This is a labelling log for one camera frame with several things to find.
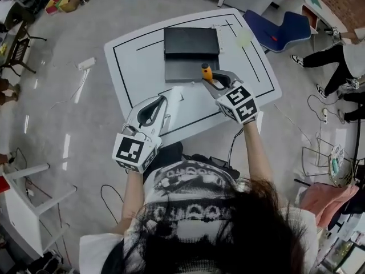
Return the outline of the orange handled screwdriver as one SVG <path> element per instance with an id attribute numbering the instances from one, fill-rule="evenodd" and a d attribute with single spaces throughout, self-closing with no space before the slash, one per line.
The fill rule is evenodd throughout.
<path id="1" fill-rule="evenodd" d="M 214 83 L 213 72 L 207 63 L 201 65 L 202 78 L 210 84 Z"/>

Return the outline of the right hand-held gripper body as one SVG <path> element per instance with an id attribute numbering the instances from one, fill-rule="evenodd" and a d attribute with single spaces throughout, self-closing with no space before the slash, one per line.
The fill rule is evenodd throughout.
<path id="1" fill-rule="evenodd" d="M 248 123 L 258 114 L 256 99 L 244 84 L 230 88 L 228 92 L 216 99 L 216 104 L 225 116 L 238 124 Z"/>

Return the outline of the translucent pale green cup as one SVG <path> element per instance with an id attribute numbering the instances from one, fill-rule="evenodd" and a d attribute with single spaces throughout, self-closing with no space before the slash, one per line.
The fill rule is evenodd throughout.
<path id="1" fill-rule="evenodd" d="M 253 39 L 252 31 L 245 27 L 243 27 L 237 35 L 237 42 L 243 48 L 248 47 L 248 45 L 250 45 L 252 39 Z"/>

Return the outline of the person's black white printed shirt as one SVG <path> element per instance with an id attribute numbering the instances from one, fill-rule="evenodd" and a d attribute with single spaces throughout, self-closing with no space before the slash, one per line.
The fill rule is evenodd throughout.
<path id="1" fill-rule="evenodd" d="M 283 202 L 265 180 L 242 186 L 187 160 L 153 172 L 122 234 L 80 239 L 80 274 L 309 274 L 313 213 Z"/>

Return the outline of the black metal chair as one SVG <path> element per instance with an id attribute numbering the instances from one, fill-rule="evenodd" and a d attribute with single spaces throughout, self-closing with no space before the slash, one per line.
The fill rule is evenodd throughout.
<path id="1" fill-rule="evenodd" d="M 5 46 L 3 54 L 0 52 L 0 71 L 8 68 L 11 69 L 15 75 L 20 77 L 21 75 L 14 69 L 14 66 L 20 65 L 33 74 L 37 73 L 26 64 L 25 55 L 30 48 L 32 40 L 39 39 L 47 42 L 47 39 L 30 35 L 27 27 L 27 23 L 22 22 L 15 35 L 7 33 L 4 37 L 0 44 L 0 48 Z"/>

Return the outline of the pink jacket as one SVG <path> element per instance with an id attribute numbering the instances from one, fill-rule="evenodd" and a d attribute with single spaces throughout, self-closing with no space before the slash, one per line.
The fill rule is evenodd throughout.
<path id="1" fill-rule="evenodd" d="M 314 183 L 305 192 L 299 203 L 300 209 L 315 215 L 316 225 L 326 228 L 337 211 L 359 191 L 356 185 L 334 187 L 324 183 Z"/>

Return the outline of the person's left forearm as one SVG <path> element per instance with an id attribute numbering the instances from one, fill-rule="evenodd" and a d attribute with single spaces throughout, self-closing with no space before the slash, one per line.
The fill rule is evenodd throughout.
<path id="1" fill-rule="evenodd" d="M 128 171 L 121 220 L 111 230 L 111 233 L 124 235 L 125 231 L 130 227 L 132 220 L 136 217 L 143 204 L 143 175 L 137 172 Z"/>

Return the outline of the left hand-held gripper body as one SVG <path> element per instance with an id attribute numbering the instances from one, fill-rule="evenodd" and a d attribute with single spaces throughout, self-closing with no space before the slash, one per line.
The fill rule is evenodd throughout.
<path id="1" fill-rule="evenodd" d="M 122 132 L 116 136 L 112 158 L 121 168 L 144 173 L 161 145 L 161 137 L 124 123 Z"/>

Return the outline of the person's right forearm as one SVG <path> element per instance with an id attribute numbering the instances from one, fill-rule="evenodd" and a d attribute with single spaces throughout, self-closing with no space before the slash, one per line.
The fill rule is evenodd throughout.
<path id="1" fill-rule="evenodd" d="M 273 182 L 273 172 L 262 144 L 255 120 L 243 125 L 250 178 Z"/>

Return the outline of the patterned round tray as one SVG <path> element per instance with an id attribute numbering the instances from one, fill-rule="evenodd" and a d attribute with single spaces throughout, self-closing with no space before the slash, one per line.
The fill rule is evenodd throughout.
<path id="1" fill-rule="evenodd" d="M 334 186 L 344 187 L 351 183 L 354 175 L 353 163 L 340 144 L 332 148 L 328 164 L 329 178 Z"/>

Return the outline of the white table with black lines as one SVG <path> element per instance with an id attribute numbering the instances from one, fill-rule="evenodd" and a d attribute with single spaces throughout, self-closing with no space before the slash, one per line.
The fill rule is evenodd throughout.
<path id="1" fill-rule="evenodd" d="M 277 77 L 261 45 L 253 38 L 242 46 L 242 32 L 248 24 L 236 9 L 220 9 L 189 14 L 155 23 L 105 44 L 104 51 L 113 85 L 124 116 L 143 100 L 171 89 L 182 92 L 177 112 L 161 137 L 164 145 L 184 140 L 227 121 L 208 90 L 198 81 L 165 82 L 163 32 L 167 27 L 217 26 L 223 52 L 220 69 L 235 73 L 247 83 L 263 106 L 281 97 Z"/>

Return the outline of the black drawer box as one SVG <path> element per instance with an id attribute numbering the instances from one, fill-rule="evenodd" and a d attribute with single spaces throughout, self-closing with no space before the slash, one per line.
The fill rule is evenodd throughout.
<path id="1" fill-rule="evenodd" d="M 200 81 L 202 65 L 219 70 L 220 45 L 214 28 L 164 29 L 165 82 Z"/>

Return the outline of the plain white table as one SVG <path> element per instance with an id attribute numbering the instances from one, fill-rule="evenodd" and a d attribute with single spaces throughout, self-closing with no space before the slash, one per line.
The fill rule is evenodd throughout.
<path id="1" fill-rule="evenodd" d="M 15 228 L 23 240 L 41 257 L 58 239 L 63 237 L 70 227 L 67 223 L 62 224 L 60 231 L 52 236 L 50 241 L 44 245 L 40 232 L 41 214 L 52 207 L 57 206 L 61 201 L 71 196 L 77 191 L 77 187 L 68 184 L 67 190 L 65 190 L 63 194 L 51 198 L 39 206 L 34 206 L 17 185 L 17 180 L 48 170 L 49 168 L 50 165 L 46 163 L 3 174 L 5 181 L 7 181 L 10 186 L 10 189 L 5 191 L 5 203 L 10 224 Z"/>

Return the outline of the blue chair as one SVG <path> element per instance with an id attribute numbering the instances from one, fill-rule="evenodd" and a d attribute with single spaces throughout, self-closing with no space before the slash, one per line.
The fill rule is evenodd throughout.
<path id="1" fill-rule="evenodd" d="M 269 21 L 254 11 L 247 10 L 244 20 L 259 44 L 266 50 L 281 53 L 296 43 L 311 38 L 311 28 L 306 16 L 287 11 L 280 25 Z"/>

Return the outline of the person's black trousers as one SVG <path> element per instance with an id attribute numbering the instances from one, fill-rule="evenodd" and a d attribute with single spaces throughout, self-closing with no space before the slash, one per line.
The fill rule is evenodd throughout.
<path id="1" fill-rule="evenodd" d="M 237 180 L 240 177 L 240 172 L 233 169 L 233 167 L 226 160 L 221 160 L 213 156 L 207 158 L 206 156 L 200 154 L 194 154 L 192 156 L 183 154 L 183 145 L 181 142 L 161 148 L 150 165 L 150 168 L 152 171 L 154 171 L 156 169 L 179 162 L 183 159 L 196 160 L 198 162 L 218 167 L 219 169 L 227 172 L 234 180 Z"/>

